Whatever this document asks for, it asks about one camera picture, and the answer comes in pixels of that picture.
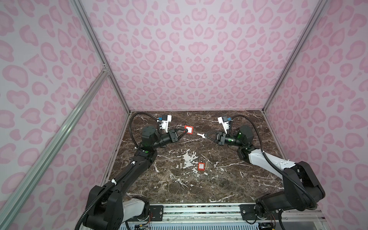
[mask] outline brown marble surface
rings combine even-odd
[[[258,127],[266,152],[280,157],[280,153],[260,111],[191,111],[191,112],[149,112],[154,117],[172,115],[170,128],[184,125],[194,126],[193,135],[187,134],[179,143],[158,149],[155,163],[131,186],[125,199],[140,195],[151,203],[196,203],[196,202],[253,202],[258,197],[282,189],[282,181],[274,174],[239,160],[237,153],[226,145],[218,146],[196,133],[223,130],[217,117],[237,114],[248,116]],[[136,117],[133,122],[136,141],[141,141],[143,127],[156,125],[150,117]],[[236,118],[233,130],[242,124],[251,124],[244,118]],[[127,164],[135,153],[129,130],[125,131],[123,142],[113,166],[111,178]],[[209,169],[197,171],[198,161],[204,160]]]

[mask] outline cable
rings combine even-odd
[[[128,175],[128,173],[130,173],[130,171],[133,169],[135,165],[135,162],[132,162],[130,164],[130,167],[128,168],[127,171],[125,171],[121,176],[119,176],[117,179],[114,179],[116,181],[116,183],[119,183],[126,175]],[[89,206],[84,210],[83,214],[81,215],[81,217],[79,218],[77,224],[75,225],[74,230],[79,230],[79,228],[81,227],[84,218],[86,218],[87,213],[89,212],[89,210],[97,203],[99,202],[103,196],[110,191],[110,189],[112,189],[116,184],[113,182],[110,182],[110,184],[108,186],[105,187],[104,190],[102,190],[100,192],[100,194],[98,194],[98,196],[96,196],[96,198],[94,200],[92,200],[92,202],[89,204]]]
[[[234,152],[238,152],[237,150],[230,148],[230,146],[229,146],[229,145],[227,145],[227,147],[228,147],[229,149],[231,149],[232,151],[234,151]]]
[[[251,124],[252,126],[254,127],[255,129],[255,132],[257,133],[257,137],[258,137],[258,140],[259,140],[259,145],[261,146],[261,151],[262,151],[262,154],[263,156],[265,157],[266,161],[278,172],[280,173],[283,177],[285,177],[286,179],[288,179],[290,182],[292,182],[297,188],[299,188],[307,197],[308,199],[311,201],[312,203],[312,207],[310,208],[311,210],[314,210],[317,208],[317,202],[315,201],[315,199],[310,195],[310,193],[304,188],[302,187],[301,185],[299,185],[298,183],[296,183],[288,174],[286,174],[284,171],[282,171],[281,169],[279,169],[276,165],[274,165],[270,159],[268,159],[267,157],[267,154],[266,152],[263,150],[263,143],[262,143],[262,140],[261,140],[261,137],[259,135],[259,132],[258,132],[258,129],[256,127],[256,125],[253,123],[253,121],[251,121],[248,117],[244,116],[244,115],[236,115],[234,118],[236,117],[243,117],[245,119],[247,119]]]
[[[255,214],[255,219],[254,219],[253,223],[249,223],[247,220],[245,220],[248,224],[255,224],[255,222],[257,221],[257,213],[254,213],[254,214]]]
[[[139,114],[144,114],[144,115],[147,115],[149,117],[151,117],[152,119],[154,119],[155,121],[157,120],[154,116],[152,116],[151,114],[149,113],[145,113],[145,112],[137,112],[135,114],[133,114],[133,116],[131,116],[131,118],[129,119],[129,135],[130,135],[130,138],[132,139],[134,145],[138,148],[138,144],[137,142],[135,141],[134,137],[133,137],[133,132],[132,132],[132,122],[133,122],[133,119],[135,116],[139,115]],[[159,131],[159,122],[157,122],[157,131],[160,133]]]
[[[128,230],[130,230],[130,227],[128,225],[128,221],[127,220],[125,221],[125,226],[127,227]]]
[[[280,209],[279,210],[279,224],[280,224],[282,230],[285,230],[284,224],[282,223],[282,217],[281,217],[282,212],[283,212],[283,210]]]

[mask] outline aluminum frame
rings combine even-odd
[[[314,8],[314,11],[312,13],[312,16],[309,18],[309,21],[307,23],[307,25],[305,26],[302,34],[300,35],[300,38],[297,42],[297,44],[295,45],[295,48],[293,50],[293,52],[291,53],[288,61],[285,64],[284,69],[282,70],[280,77],[278,78],[278,80],[275,83],[275,86],[272,88],[272,91],[270,93],[270,96],[268,97],[265,106],[263,107],[263,111],[267,111],[273,101],[273,99],[275,98],[277,92],[279,91],[281,84],[284,82],[284,80],[286,79],[291,67],[293,66],[293,64],[295,63],[298,55],[300,54],[304,44],[307,42],[310,34],[312,33],[312,31],[314,30],[315,26],[317,25],[319,19],[321,18],[324,10],[326,10],[326,5],[328,4],[330,0],[319,0],[319,2],[317,3],[316,8]]]
[[[124,99],[123,92],[121,91],[121,89],[120,89],[120,87],[119,87],[119,85],[116,81],[116,78],[115,78],[114,74],[111,71],[109,62],[107,61],[105,53],[103,52],[102,47],[101,47],[101,45],[100,45],[100,43],[97,39],[97,36],[96,36],[96,34],[95,34],[95,32],[92,28],[92,24],[90,23],[90,21],[88,19],[88,16],[87,16],[87,13],[84,9],[83,4],[81,3],[80,0],[70,0],[70,2],[72,3],[79,19],[81,20],[82,25],[83,25],[85,31],[87,32],[87,35],[88,35],[89,39],[91,40],[92,45],[95,48],[96,53],[97,53],[100,61],[102,62],[102,65],[110,73],[109,78],[111,79],[111,82],[114,85],[114,90],[118,94],[118,97],[119,97],[120,101],[123,103],[125,111],[129,114],[130,113],[129,106],[128,106],[126,100]]]
[[[277,148],[279,149],[279,151],[280,151],[280,153],[281,153],[282,158],[283,158],[284,160],[289,159],[289,158],[287,157],[287,155],[284,153],[283,149],[281,148],[280,140],[277,138],[276,133],[275,133],[275,131],[273,130],[273,128],[272,128],[272,126],[271,126],[271,122],[268,120],[268,118],[267,118],[267,116],[266,116],[266,113],[265,113],[263,110],[261,111],[261,113],[262,113],[262,115],[263,115],[263,118],[264,118],[264,119],[265,119],[265,121],[266,121],[266,124],[267,124],[267,126],[268,126],[268,129],[270,130],[270,133],[271,133],[271,135],[272,135],[272,137],[273,137],[273,139],[274,139],[274,141],[275,141],[275,143],[276,143],[276,146],[277,146]]]
[[[106,70],[102,70],[100,72],[96,80],[80,99],[74,110],[65,120],[64,124],[60,127],[59,131],[52,138],[46,149],[42,152],[36,163],[28,171],[27,175],[24,177],[17,189],[12,193],[8,201],[1,209],[0,229],[7,229],[12,224],[13,220],[33,192],[45,171],[50,166],[52,160],[62,148],[64,142],[69,137],[73,128],[82,117],[83,113],[97,94],[108,75],[109,73]]]
[[[110,161],[109,161],[109,164],[106,168],[106,174],[104,176],[104,180],[102,180],[101,182],[101,186],[104,185],[105,183],[107,183],[109,181],[109,177],[111,175],[111,172],[112,172],[112,169],[113,169],[113,166],[114,166],[114,163],[115,163],[115,160],[116,160],[116,156],[119,152],[119,149],[120,149],[120,145],[121,145],[121,142],[123,141],[123,137],[124,137],[124,134],[125,134],[125,130],[127,129],[127,126],[128,126],[128,121],[130,119],[131,115],[128,114],[128,116],[126,117],[125,121],[124,121],[124,125],[123,127],[121,128],[121,131],[120,131],[120,135],[119,135],[119,138],[117,140],[119,140],[119,142],[116,143],[116,146],[115,146],[115,151],[112,155],[112,157],[110,158]]]
[[[194,203],[194,204],[151,204],[163,205],[162,221],[155,221],[158,224],[170,223],[245,223],[241,217],[239,205],[255,203]],[[283,212],[283,222],[326,222],[320,209],[288,210]],[[257,219],[257,222],[269,222],[269,220]]]

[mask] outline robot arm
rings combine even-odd
[[[159,120],[162,121],[160,128],[167,131],[171,116],[164,116]],[[113,230],[135,216],[144,220],[149,213],[149,201],[134,197],[123,202],[122,197],[137,178],[153,164],[158,154],[157,149],[178,142],[187,132],[187,129],[171,129],[160,134],[154,126],[143,128],[142,142],[130,158],[131,163],[113,180],[102,187],[96,185],[89,192],[86,211],[80,219],[83,220],[83,225],[95,230]]]
[[[311,200],[300,188],[290,181],[290,178],[299,187],[307,191],[315,202],[325,197],[325,191],[308,163],[303,161],[295,163],[266,152],[263,153],[261,149],[256,148],[252,144],[254,134],[250,126],[242,125],[233,135],[231,133],[233,122],[231,118],[222,116],[218,117],[218,121],[223,125],[225,132],[216,132],[215,138],[211,138],[209,136],[210,134],[206,133],[197,135],[202,136],[202,138],[208,138],[218,145],[227,144],[238,146],[237,153],[241,160],[262,167],[283,180],[284,191],[267,194],[256,200],[255,211],[258,216],[265,216],[267,213],[277,209],[297,209],[304,211],[311,206]],[[284,175],[272,167],[265,156]]]

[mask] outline pink spot pattern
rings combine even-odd
[[[69,1],[11,0],[0,5],[0,202],[5,202],[101,65]]]
[[[317,4],[82,2],[131,110],[262,108]]]
[[[319,205],[336,230],[368,224],[367,10],[331,1],[266,113],[284,153],[323,184]]]
[[[106,112],[109,117],[98,123],[98,117],[104,117]],[[73,229],[90,189],[103,183],[116,138],[127,117],[109,79],[83,117],[32,192],[26,202],[29,205],[14,220],[19,229]],[[99,138],[94,140],[97,132]],[[15,183],[23,175],[17,176]]]

